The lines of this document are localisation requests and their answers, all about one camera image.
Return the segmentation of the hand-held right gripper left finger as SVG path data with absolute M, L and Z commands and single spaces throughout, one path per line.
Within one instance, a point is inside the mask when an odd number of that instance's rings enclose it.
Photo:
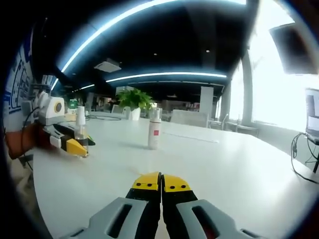
M 160 220 L 161 173 L 136 179 L 126 197 L 118 197 L 94 214 L 88 227 L 67 239 L 153 239 Z

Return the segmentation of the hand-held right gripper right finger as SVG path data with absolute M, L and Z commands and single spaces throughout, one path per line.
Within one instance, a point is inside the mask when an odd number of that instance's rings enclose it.
M 238 229 L 234 219 L 198 199 L 188 183 L 172 175 L 161 176 L 163 220 L 171 239 L 262 239 L 247 229 Z

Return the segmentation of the person's right hand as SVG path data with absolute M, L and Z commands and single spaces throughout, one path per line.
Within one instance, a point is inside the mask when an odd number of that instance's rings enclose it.
M 170 239 L 170 236 L 166 230 L 166 224 L 164 223 L 163 217 L 160 217 L 158 223 L 158 229 L 156 231 L 155 239 Z

